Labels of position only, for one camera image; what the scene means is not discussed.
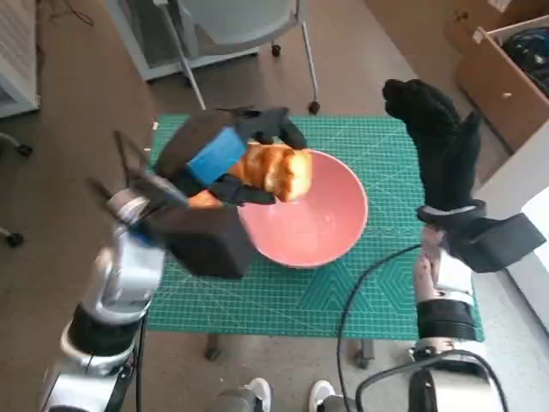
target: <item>black glove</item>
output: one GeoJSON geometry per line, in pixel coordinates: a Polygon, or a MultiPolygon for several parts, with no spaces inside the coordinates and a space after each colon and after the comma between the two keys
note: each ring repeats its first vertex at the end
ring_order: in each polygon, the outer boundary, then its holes
{"type": "Polygon", "coordinates": [[[225,173],[208,187],[198,184],[185,171],[187,163],[205,144],[224,127],[232,127],[246,144],[254,139],[261,144],[272,144],[279,137],[285,144],[295,149],[306,148],[306,140],[301,131],[288,118],[288,109],[277,107],[263,112],[238,108],[232,110],[213,110],[191,116],[176,131],[166,145],[154,171],[170,180],[187,196],[195,196],[202,190],[209,190],[224,203],[241,205],[243,203],[271,204],[275,196],[262,189],[245,185],[241,180],[225,173]]]}
{"type": "Polygon", "coordinates": [[[418,151],[425,205],[449,211],[477,207],[471,198],[480,151],[480,117],[461,121],[452,100],[421,80],[389,80],[385,110],[402,120],[418,151]]]}

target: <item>chair wheel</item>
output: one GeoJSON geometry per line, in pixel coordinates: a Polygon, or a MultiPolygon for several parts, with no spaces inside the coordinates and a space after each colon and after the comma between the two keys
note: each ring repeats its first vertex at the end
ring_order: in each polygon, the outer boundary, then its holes
{"type": "Polygon", "coordinates": [[[317,114],[320,110],[320,104],[317,101],[312,101],[308,106],[310,114],[317,114]]]}
{"type": "Polygon", "coordinates": [[[207,348],[204,351],[204,357],[209,361],[215,361],[217,358],[220,357],[221,350],[217,348],[207,348]]]}
{"type": "Polygon", "coordinates": [[[26,144],[20,144],[19,146],[17,146],[17,153],[19,153],[23,157],[30,157],[30,155],[33,153],[33,148],[27,146],[26,144]]]}
{"type": "Polygon", "coordinates": [[[19,233],[12,233],[11,235],[6,236],[6,243],[9,247],[13,249],[21,246],[24,241],[25,239],[23,238],[22,234],[19,233]]]}
{"type": "Polygon", "coordinates": [[[281,55],[281,50],[282,50],[282,47],[280,47],[279,45],[271,46],[271,54],[276,58],[278,58],[281,55]]]}

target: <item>pink bowl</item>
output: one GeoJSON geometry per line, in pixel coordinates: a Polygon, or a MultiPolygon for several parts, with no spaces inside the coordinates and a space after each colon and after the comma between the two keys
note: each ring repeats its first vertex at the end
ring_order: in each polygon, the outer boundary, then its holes
{"type": "Polygon", "coordinates": [[[306,195],[239,209],[257,250],[294,268],[316,268],[347,253],[368,218],[366,193],[354,172],[329,154],[311,153],[312,184],[306,195]]]}

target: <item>cardboard box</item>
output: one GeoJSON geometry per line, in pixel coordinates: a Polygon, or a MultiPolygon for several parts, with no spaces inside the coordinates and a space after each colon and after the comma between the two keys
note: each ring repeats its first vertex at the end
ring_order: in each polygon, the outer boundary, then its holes
{"type": "Polygon", "coordinates": [[[446,36],[459,52],[469,54],[477,46],[473,36],[479,27],[489,32],[548,11],[549,0],[454,0],[446,36]]]}
{"type": "Polygon", "coordinates": [[[480,42],[457,66],[457,81],[508,145],[518,150],[549,124],[549,98],[499,46],[531,27],[549,27],[549,15],[480,31],[480,42]]]}

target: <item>blue tape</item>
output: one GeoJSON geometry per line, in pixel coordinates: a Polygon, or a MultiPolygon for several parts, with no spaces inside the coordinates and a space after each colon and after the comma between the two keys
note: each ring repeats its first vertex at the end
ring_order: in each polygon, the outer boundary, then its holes
{"type": "Polygon", "coordinates": [[[195,178],[210,186],[244,156],[246,149],[246,143],[237,131],[225,127],[187,165],[195,178]]]}

